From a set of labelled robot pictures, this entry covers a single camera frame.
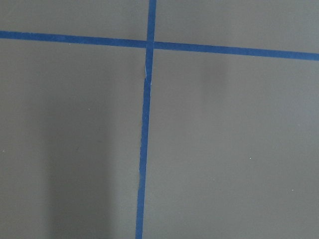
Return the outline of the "long vertical blue tape line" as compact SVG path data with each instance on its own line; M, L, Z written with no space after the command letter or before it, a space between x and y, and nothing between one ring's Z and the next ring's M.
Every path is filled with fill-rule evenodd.
M143 91L143 108L142 108L142 125L141 125L141 145L140 145L140 162L139 162L139 187L137 193L137 214L136 214L136 231L135 238L143 237L144 226L144 208L145 208L145 190L148 158L148 136L150 120L150 104L152 89L152 72L153 72L153 54L155 42L155 24L156 24L156 7L155 0L149 1L148 27L146 40L146 57L145 57L145 80Z

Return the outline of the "long horizontal blue tape line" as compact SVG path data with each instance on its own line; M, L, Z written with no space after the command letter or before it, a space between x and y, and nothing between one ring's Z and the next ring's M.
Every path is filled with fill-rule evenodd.
M119 46L119 47L132 47L132 48L147 47L147 42L144 40L74 36L74 35L63 35L63 34L16 32L16 31L2 30L0 32L0 37L1 39L63 42L63 43L106 45L106 46ZM319 60L319 55L317 53L295 52L295 51L281 51L281 50L268 50L268 49L256 49L256 48L158 42L158 41L153 43L153 47L154 49L158 49L158 50L231 54L231 55L244 55L244 56L256 56L256 57L298 59L298 60L309 60L309 61Z

